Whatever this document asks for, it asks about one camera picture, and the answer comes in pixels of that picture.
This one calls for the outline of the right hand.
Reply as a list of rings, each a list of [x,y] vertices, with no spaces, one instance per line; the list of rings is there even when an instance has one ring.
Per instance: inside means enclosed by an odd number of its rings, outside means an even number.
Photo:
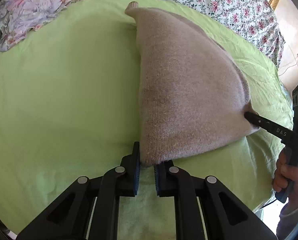
[[[298,208],[298,167],[287,165],[287,155],[285,150],[279,154],[276,162],[276,171],[273,179],[273,189],[280,192],[288,186],[288,179],[293,182],[293,189],[288,195],[288,208],[295,210]]]

